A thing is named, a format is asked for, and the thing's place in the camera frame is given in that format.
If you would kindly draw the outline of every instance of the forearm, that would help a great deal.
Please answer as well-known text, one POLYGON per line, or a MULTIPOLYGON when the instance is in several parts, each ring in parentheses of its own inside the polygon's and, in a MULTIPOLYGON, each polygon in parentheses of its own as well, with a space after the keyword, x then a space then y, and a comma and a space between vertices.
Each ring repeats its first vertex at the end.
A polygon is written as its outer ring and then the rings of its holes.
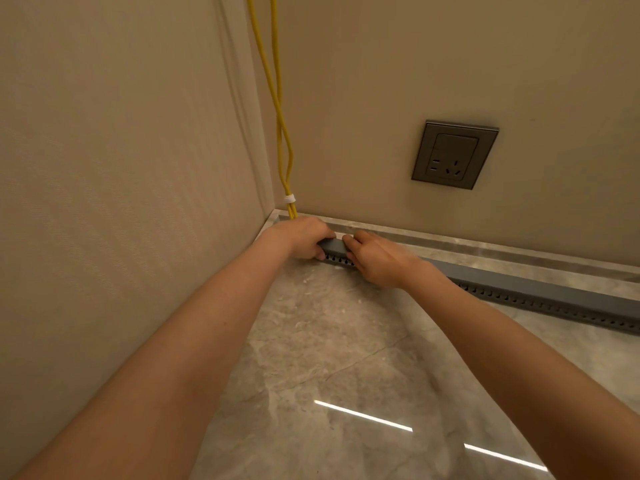
POLYGON ((17 478, 186 478, 290 254, 276 234, 208 279, 17 478))
POLYGON ((414 266, 408 278, 405 290, 443 330, 556 478, 637 473, 640 420, 631 409, 432 265, 414 266))

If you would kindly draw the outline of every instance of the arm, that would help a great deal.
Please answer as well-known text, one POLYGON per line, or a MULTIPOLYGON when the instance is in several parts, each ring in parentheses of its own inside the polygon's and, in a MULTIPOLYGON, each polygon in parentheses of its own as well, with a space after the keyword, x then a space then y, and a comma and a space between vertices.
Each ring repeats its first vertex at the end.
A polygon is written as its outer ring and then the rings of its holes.
POLYGON ((214 274, 16 476, 186 479, 222 390, 284 261, 324 258, 335 234, 300 217, 267 229, 214 274))
POLYGON ((404 289, 437 323, 558 480, 640 478, 640 416, 404 247, 363 231, 344 241, 366 279, 404 289))

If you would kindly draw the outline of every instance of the beige wall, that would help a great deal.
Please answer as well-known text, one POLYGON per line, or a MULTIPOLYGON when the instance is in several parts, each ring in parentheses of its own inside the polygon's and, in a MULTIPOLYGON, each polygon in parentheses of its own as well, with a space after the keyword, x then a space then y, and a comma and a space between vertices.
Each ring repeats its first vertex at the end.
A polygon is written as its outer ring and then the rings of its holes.
POLYGON ((278 8, 300 210, 640 265, 640 0, 278 8), (500 127, 472 191, 411 181, 427 119, 500 127))
POLYGON ((273 209, 244 16, 0 1, 0 478, 273 209))

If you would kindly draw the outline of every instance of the marble skirting board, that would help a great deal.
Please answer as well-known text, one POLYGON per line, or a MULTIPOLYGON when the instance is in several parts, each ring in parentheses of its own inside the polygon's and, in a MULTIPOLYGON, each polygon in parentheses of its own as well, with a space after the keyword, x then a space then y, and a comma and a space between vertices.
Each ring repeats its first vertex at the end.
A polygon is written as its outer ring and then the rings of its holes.
MULTIPOLYGON (((265 227, 284 215, 274 211, 265 227)), ((338 232, 364 228, 386 237, 404 232, 408 239, 420 238, 420 233, 324 220, 338 232)), ((459 240, 441 236, 429 236, 427 242, 444 243, 433 247, 394 240, 423 257, 640 299, 640 284, 634 282, 640 270, 629 266, 482 243, 474 247, 470 241, 456 247, 459 240), (486 246, 489 256, 482 251, 486 246), (464 252, 469 248, 473 252, 464 252), (506 259, 513 255, 516 260, 506 259)), ((492 306, 640 411, 640 337, 492 306)), ((541 465, 448 339, 408 295, 380 290, 355 269, 291 261, 251 330, 192 478, 551 478, 531 465, 465 445, 541 465)))

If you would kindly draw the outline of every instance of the yellow cable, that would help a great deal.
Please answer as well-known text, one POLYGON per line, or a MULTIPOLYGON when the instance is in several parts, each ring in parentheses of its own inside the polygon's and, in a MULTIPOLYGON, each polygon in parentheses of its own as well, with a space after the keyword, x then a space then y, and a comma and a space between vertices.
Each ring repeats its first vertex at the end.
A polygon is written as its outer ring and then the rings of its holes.
MULTIPOLYGON (((271 93, 271 100, 276 110, 277 123, 276 123, 276 149, 278 153, 278 176, 284 188, 285 195, 291 195, 291 188, 289 186, 289 179, 291 177, 291 169, 293 167, 293 149, 291 146, 291 140, 289 138, 289 131, 287 125, 284 122, 284 116, 282 115, 282 78, 280 75, 280 57, 278 55, 278 17, 276 0, 269 0, 271 3, 271 53, 273 55, 273 65, 276 71, 276 85, 273 86, 273 79, 271 78, 271 71, 269 70, 269 64, 267 62, 267 56, 264 53, 264 47, 262 45, 262 37, 260 36, 260 26, 258 26, 258 19, 255 15, 255 7, 253 0, 246 0, 246 4, 249 8, 249 18, 251 19, 251 27, 253 34, 255 35, 255 44, 258 47, 258 53, 260 53, 260 60, 262 60, 262 67, 264 68, 264 75, 267 79, 269 86, 269 92, 271 93), (282 135, 284 134, 284 140, 287 142, 287 150, 289 151, 289 162, 287 164, 287 174, 282 174, 282 135)), ((298 211, 295 203, 287 204, 287 211, 290 219, 298 217, 298 211)))

